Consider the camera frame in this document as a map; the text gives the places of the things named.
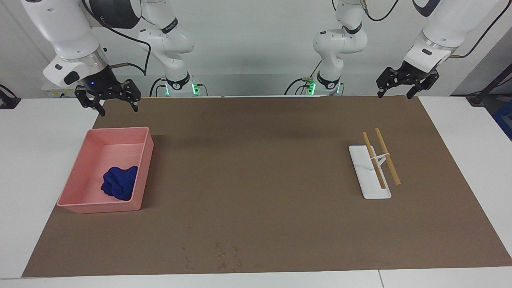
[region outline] pink plastic box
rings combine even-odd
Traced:
[[[148,127],[89,130],[57,205],[81,214],[139,210],[153,146]],[[110,168],[132,166],[139,169],[130,200],[118,200],[101,190]]]

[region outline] blue cloth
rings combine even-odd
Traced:
[[[119,167],[112,167],[103,175],[101,189],[105,194],[114,196],[119,200],[128,201],[132,198],[135,177],[137,177],[137,166],[123,170]]]

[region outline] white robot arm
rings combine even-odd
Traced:
[[[413,0],[416,10],[429,22],[416,38],[398,70],[387,67],[377,79],[379,91],[414,85],[407,97],[428,90],[439,78],[436,68],[462,44],[469,32],[490,13],[498,0]]]
[[[165,71],[167,90],[194,95],[198,89],[179,54],[192,52],[195,45],[191,33],[175,17],[167,0],[142,0],[142,17],[153,26],[139,33],[139,40],[151,45],[151,54]]]
[[[320,90],[328,94],[337,90],[344,66],[341,54],[360,52],[366,47],[368,36],[362,29],[362,16],[363,9],[359,0],[340,0],[336,19],[342,28],[316,34],[313,47],[322,57],[316,76]]]
[[[120,83],[86,16],[79,0],[21,0],[26,12],[52,44],[57,56],[43,74],[53,83],[68,87],[79,82],[75,95],[84,108],[93,108],[100,115],[105,110],[100,100],[120,99],[138,111],[140,91],[131,79]]]

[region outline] white wall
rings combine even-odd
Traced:
[[[484,89],[508,65],[512,63],[512,29],[489,51],[489,54],[471,71],[467,78],[454,91],[454,94],[470,94]],[[492,93],[512,93],[512,81],[496,87]]]
[[[23,15],[19,1],[3,1],[23,21],[27,33],[33,39],[40,39],[28,17]],[[468,36],[459,48],[460,54],[473,45],[506,1],[501,0],[489,17]],[[393,2],[370,0],[370,13],[374,17],[381,16]],[[211,95],[283,94],[292,80],[309,76],[318,63],[319,56],[312,47],[315,33],[339,28],[328,0],[173,0],[173,7],[180,22],[197,39],[195,50],[184,55],[190,72],[208,85]],[[345,94],[375,95],[375,80],[387,66],[398,68],[401,65],[425,24],[426,19],[414,10],[410,0],[400,1],[383,22],[374,23],[365,18],[368,47],[361,53],[344,56],[342,82],[347,85]],[[125,33],[136,36],[138,30],[146,26],[141,22]],[[439,68],[441,79],[433,89],[420,95],[451,94],[511,26],[512,9],[489,32],[471,57],[444,63]],[[103,28],[95,28],[94,33],[109,49],[110,63],[144,63],[145,54],[139,44]],[[48,58],[53,57],[48,43],[35,42]],[[120,80],[132,77],[143,94],[147,94],[149,86],[155,78],[163,75],[163,70],[152,59],[147,79],[136,77],[140,73],[133,68],[120,68],[116,74]],[[397,88],[389,93],[406,93],[408,89]]]
[[[0,2],[0,84],[21,98],[43,97],[40,78],[48,63],[5,3]]]

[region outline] white stand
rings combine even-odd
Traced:
[[[386,178],[384,177],[384,173],[380,168],[380,166],[386,160],[386,155],[388,155],[389,153],[385,153],[375,157],[375,159],[377,160],[377,164],[379,166],[379,172],[382,175],[382,178],[386,185],[386,188],[382,189],[380,187],[377,174],[375,174],[375,170],[373,169],[372,159],[370,158],[370,154],[368,154],[368,149],[366,148],[366,146],[350,146],[349,152],[350,157],[352,157],[352,162],[354,163],[355,173],[357,174],[357,179],[359,180],[359,185],[361,186],[363,197],[365,199],[391,198],[391,191],[389,190],[389,186],[386,181]]]

